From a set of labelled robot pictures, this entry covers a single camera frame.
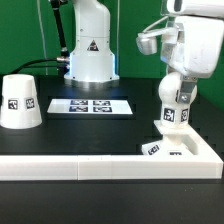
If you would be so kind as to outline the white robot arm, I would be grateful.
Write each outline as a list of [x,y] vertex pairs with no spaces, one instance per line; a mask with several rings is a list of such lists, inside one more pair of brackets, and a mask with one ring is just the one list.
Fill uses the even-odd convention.
[[[97,0],[73,0],[76,45],[67,83],[102,84],[118,78],[109,47],[110,13]],[[169,73],[179,75],[176,101],[191,101],[199,78],[210,77],[224,41],[224,0],[162,0],[163,28],[151,24],[136,38],[144,55],[161,53]]]

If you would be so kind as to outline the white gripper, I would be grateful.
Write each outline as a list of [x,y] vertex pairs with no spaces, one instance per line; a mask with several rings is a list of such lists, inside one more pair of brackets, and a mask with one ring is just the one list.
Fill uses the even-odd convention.
[[196,78],[209,78],[217,66],[224,38],[224,21],[178,16],[167,26],[177,30],[174,35],[176,42],[171,43],[167,34],[162,36],[161,60],[185,75],[180,78],[177,102],[189,104],[196,88]]

